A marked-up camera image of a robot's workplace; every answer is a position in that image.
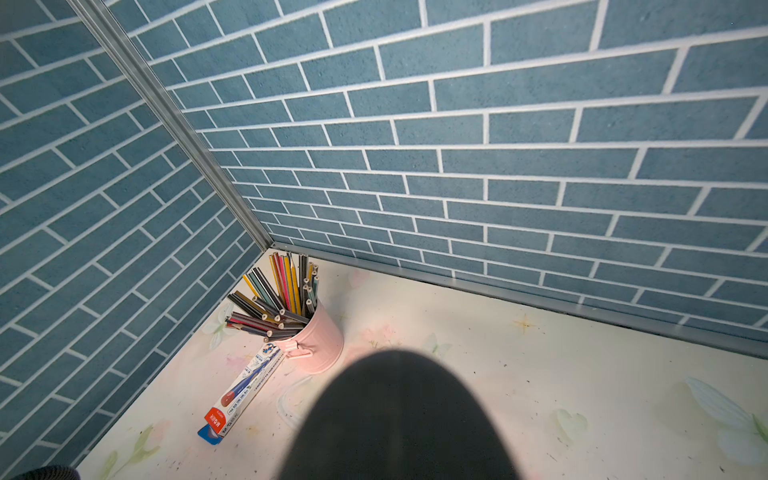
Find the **red black claw hammer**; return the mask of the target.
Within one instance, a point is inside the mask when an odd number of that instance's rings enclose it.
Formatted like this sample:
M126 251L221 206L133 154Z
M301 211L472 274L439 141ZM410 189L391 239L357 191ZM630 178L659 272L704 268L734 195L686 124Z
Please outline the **red black claw hammer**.
M519 479L484 409L452 373L407 350L346 368L306 416L281 479Z

